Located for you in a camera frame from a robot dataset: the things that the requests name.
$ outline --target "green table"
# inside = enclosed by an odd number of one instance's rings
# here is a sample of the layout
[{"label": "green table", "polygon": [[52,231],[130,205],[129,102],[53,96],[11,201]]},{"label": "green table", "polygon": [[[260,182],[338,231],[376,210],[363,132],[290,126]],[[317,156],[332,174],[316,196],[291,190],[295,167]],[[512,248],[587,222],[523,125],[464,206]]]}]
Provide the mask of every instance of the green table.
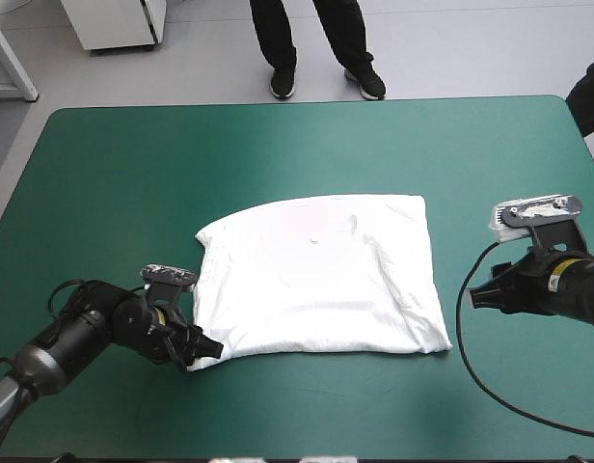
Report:
[{"label": "green table", "polygon": [[[550,96],[72,109],[55,113],[0,224],[0,355],[48,323],[70,278],[132,287],[149,262],[193,269],[194,233],[236,210],[341,193],[420,194],[449,333],[492,206],[572,193],[594,252],[594,164]],[[516,259],[528,243],[485,265]],[[486,277],[484,269],[477,280]],[[187,310],[190,301],[184,300]],[[533,412],[594,428],[592,327],[467,311],[475,367]],[[110,347],[16,423],[4,455],[594,457],[594,441],[500,408],[448,354],[282,354],[182,375]]]}]

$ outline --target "white fabric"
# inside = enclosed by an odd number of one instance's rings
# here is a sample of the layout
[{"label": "white fabric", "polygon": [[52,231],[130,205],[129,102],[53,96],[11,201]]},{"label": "white fabric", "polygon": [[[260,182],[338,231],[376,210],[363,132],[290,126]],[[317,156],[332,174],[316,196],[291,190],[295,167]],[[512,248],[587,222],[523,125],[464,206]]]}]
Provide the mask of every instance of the white fabric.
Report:
[{"label": "white fabric", "polygon": [[271,352],[432,352],[451,344],[419,196],[265,204],[199,231],[196,323],[220,360]]}]

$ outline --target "black pants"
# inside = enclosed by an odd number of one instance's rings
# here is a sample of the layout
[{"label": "black pants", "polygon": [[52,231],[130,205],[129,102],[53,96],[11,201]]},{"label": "black pants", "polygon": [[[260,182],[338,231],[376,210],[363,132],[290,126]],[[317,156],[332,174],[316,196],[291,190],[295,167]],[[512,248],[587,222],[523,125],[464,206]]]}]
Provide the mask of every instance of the black pants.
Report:
[{"label": "black pants", "polygon": [[[250,0],[260,50],[274,68],[295,67],[297,51],[282,0]],[[357,0],[314,0],[320,22],[337,60],[345,68],[371,66],[365,48],[365,26]]]},{"label": "black pants", "polygon": [[567,104],[571,109],[582,137],[594,132],[594,63],[586,70],[586,75],[576,84],[567,96]]}]

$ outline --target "shoe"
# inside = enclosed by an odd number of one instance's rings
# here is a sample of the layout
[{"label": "shoe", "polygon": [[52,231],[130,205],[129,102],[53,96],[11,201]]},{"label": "shoe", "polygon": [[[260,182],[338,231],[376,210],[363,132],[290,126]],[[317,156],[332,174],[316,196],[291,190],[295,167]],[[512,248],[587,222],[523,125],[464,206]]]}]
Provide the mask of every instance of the shoe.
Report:
[{"label": "shoe", "polygon": [[289,99],[295,93],[295,68],[276,68],[271,77],[271,93],[277,99]]},{"label": "shoe", "polygon": [[346,69],[344,75],[347,79],[353,80],[359,84],[362,96],[365,99],[375,100],[385,98],[385,93],[387,92],[385,82],[383,82],[383,79],[374,72],[374,69],[368,68],[359,72],[355,71],[355,74]]}]

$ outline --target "gray floor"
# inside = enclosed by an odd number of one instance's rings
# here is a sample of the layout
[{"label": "gray floor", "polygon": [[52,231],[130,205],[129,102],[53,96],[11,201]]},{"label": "gray floor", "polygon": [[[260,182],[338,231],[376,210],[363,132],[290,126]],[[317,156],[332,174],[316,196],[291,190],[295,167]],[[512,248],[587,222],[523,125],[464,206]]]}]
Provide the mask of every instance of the gray floor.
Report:
[{"label": "gray floor", "polygon": [[[285,4],[299,49],[293,101],[359,99],[311,2]],[[594,60],[594,1],[362,0],[362,8],[389,98],[566,96]],[[247,0],[169,0],[167,21],[152,53],[94,56],[80,47],[58,0],[0,15],[40,91],[31,105],[0,102],[7,127],[0,128],[0,217],[57,109],[273,101]],[[594,156],[594,135],[587,144]]]}]

